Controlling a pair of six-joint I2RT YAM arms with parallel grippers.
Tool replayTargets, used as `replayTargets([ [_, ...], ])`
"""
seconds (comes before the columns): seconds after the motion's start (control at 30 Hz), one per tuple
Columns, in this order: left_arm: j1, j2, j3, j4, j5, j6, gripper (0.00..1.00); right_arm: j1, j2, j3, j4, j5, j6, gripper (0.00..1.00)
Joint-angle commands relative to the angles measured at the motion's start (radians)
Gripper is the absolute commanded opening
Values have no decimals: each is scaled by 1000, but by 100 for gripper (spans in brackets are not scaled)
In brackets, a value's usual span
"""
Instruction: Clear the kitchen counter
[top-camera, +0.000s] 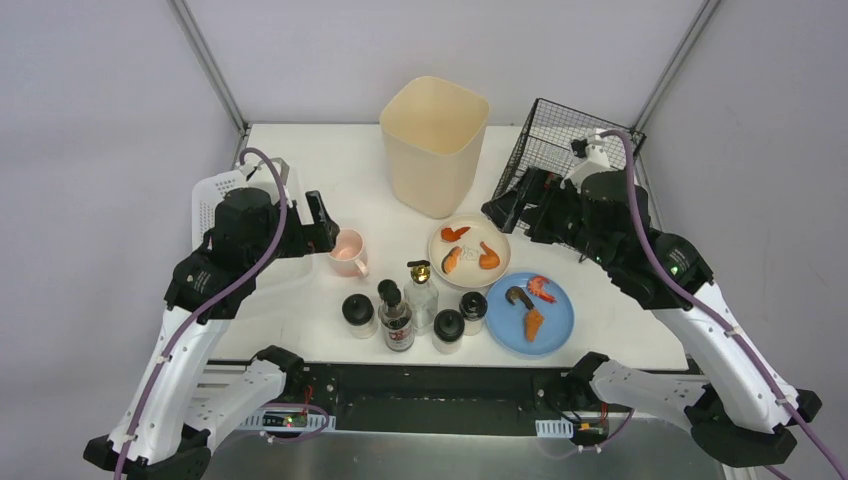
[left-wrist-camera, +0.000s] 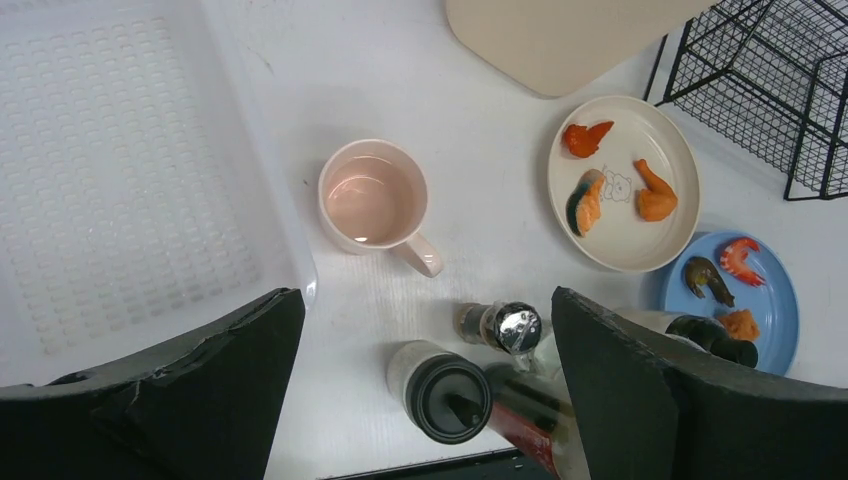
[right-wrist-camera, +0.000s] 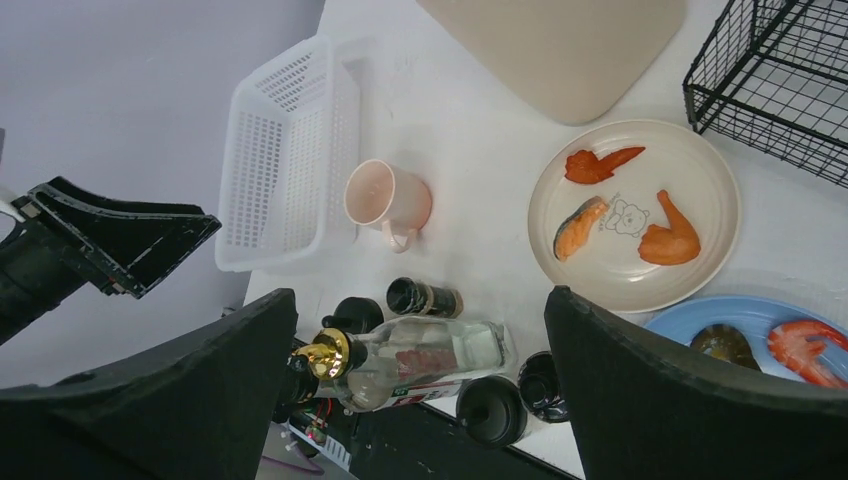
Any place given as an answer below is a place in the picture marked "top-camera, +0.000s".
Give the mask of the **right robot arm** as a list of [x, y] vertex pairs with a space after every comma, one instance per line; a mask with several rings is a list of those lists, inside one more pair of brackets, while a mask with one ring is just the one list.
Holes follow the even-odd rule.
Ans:
[[784, 381], [764, 360], [698, 250], [654, 229], [647, 202], [623, 170], [575, 182], [531, 168], [482, 210], [505, 233], [524, 222], [532, 241], [564, 244], [592, 259], [677, 337], [704, 374], [702, 382], [686, 384], [590, 352], [566, 375], [568, 386], [670, 422], [728, 466], [784, 463], [797, 444], [792, 427], [807, 428], [821, 399]]

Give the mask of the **clear glass bottle gold cap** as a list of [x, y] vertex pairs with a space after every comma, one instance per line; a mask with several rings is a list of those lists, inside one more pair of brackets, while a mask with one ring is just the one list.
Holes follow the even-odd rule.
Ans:
[[414, 332], [427, 334], [438, 313], [439, 292], [431, 281], [431, 264], [427, 260], [407, 263], [411, 280], [404, 286], [405, 301], [410, 307]]

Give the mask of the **soy sauce bottle red label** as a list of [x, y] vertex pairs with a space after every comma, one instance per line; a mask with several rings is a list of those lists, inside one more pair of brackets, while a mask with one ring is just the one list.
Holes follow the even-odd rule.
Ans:
[[395, 352], [408, 350], [414, 343], [412, 313], [398, 287], [385, 294], [385, 301], [379, 306], [378, 316], [387, 347]]

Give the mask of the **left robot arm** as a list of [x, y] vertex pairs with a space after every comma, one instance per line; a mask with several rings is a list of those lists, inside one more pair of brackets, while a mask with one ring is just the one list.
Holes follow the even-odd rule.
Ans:
[[110, 434], [88, 441], [87, 462], [128, 479], [199, 479], [222, 440], [255, 410], [279, 398], [305, 399], [303, 359], [270, 345], [218, 395], [192, 402], [257, 276], [279, 258], [334, 248], [339, 227], [320, 192], [305, 197], [308, 225], [295, 203], [273, 201], [262, 189], [224, 195], [201, 245], [174, 268], [159, 338], [130, 406]]

